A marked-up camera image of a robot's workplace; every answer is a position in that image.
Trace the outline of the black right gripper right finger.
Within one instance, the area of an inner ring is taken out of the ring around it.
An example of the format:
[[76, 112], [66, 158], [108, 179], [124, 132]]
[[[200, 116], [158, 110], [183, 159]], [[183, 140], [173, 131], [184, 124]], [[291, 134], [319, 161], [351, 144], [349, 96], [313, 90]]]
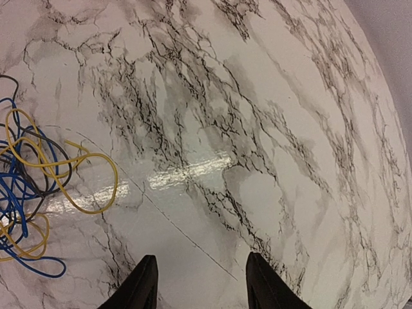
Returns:
[[257, 252], [248, 255], [246, 281], [249, 308], [310, 308]]

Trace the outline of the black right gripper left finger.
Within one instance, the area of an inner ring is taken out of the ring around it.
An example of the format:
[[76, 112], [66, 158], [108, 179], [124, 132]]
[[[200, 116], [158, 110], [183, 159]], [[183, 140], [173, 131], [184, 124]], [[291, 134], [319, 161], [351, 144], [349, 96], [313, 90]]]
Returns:
[[145, 255], [117, 291], [98, 309], [157, 308], [158, 264], [154, 255]]

